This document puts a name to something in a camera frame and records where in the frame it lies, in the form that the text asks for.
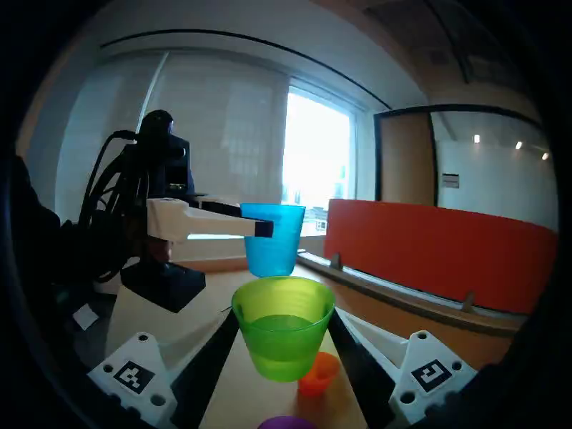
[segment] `wall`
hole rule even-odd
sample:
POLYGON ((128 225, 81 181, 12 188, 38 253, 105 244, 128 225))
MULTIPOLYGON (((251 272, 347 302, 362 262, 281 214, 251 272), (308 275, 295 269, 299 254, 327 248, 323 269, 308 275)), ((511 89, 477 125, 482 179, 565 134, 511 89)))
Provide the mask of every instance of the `wall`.
POLYGON ((86 75, 98 61, 89 34, 70 44, 40 86, 22 124, 17 142, 40 202, 56 208, 56 176, 61 143, 72 107, 86 75))
MULTIPOLYGON (((155 0, 115 1, 101 43, 158 29, 214 29, 246 34, 281 44, 323 61, 359 82, 392 108, 423 104, 425 95, 399 63, 368 35, 336 14, 309 0, 155 0), (132 19, 137 10, 137 19, 132 19)), ((286 64, 307 77, 327 81, 334 88, 363 99, 378 111, 385 109, 363 90, 323 66, 265 45, 208 34, 166 34, 122 42, 104 54, 164 47, 207 47, 241 52, 286 64)))
POLYGON ((439 207, 523 220, 558 231, 558 195, 550 160, 539 152, 452 140, 437 141, 439 176, 459 174, 443 188, 439 207))
POLYGON ((541 121, 534 103, 526 95, 494 84, 466 84, 452 54, 442 53, 448 56, 448 60, 441 65, 430 62, 426 49, 418 49, 413 54, 419 84, 427 94, 429 104, 483 104, 513 110, 541 121))
POLYGON ((429 115, 382 118, 379 128, 381 200, 433 205, 435 173, 429 115))

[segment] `sign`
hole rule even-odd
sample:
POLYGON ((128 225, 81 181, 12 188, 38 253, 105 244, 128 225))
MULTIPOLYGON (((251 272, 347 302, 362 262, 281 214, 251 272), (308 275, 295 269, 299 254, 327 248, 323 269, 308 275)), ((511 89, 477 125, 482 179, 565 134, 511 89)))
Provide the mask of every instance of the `sign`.
POLYGON ((443 187, 459 188, 459 175, 443 173, 443 187))

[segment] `red panel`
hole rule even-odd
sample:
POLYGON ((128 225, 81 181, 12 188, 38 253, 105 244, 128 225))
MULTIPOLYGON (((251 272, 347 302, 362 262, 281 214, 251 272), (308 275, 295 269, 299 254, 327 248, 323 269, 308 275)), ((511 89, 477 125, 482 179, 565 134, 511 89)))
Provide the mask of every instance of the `red panel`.
POLYGON ((557 234, 519 220, 333 199, 324 253, 371 275, 441 297, 530 313, 556 257, 557 234))

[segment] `window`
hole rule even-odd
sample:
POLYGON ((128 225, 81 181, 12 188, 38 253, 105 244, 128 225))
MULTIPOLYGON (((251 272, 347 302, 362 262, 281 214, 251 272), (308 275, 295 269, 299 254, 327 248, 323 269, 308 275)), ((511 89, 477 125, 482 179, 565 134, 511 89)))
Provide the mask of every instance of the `window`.
POLYGON ((325 235, 332 198, 353 198, 350 153, 355 118, 329 100, 290 87, 282 203, 306 206, 302 236, 325 235))

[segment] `screw hole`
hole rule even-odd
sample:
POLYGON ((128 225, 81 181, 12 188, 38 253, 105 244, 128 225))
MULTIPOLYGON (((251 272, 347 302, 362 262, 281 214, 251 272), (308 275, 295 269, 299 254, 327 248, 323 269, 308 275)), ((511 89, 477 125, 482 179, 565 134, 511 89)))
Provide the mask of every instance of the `screw hole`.
POLYGON ((141 418, 141 413, 135 407, 128 407, 126 411, 131 414, 133 417, 141 418))
POLYGON ((400 401, 404 404, 411 404, 415 400, 415 393, 405 392, 401 395, 400 401))
POLYGON ((439 407, 435 404, 429 405, 426 409, 425 409, 425 415, 427 417, 430 417, 432 415, 435 415, 437 413, 437 410, 439 409, 439 407))
POLYGON ((155 405, 156 407, 160 407, 165 405, 166 400, 161 395, 153 395, 151 397, 151 404, 155 405))

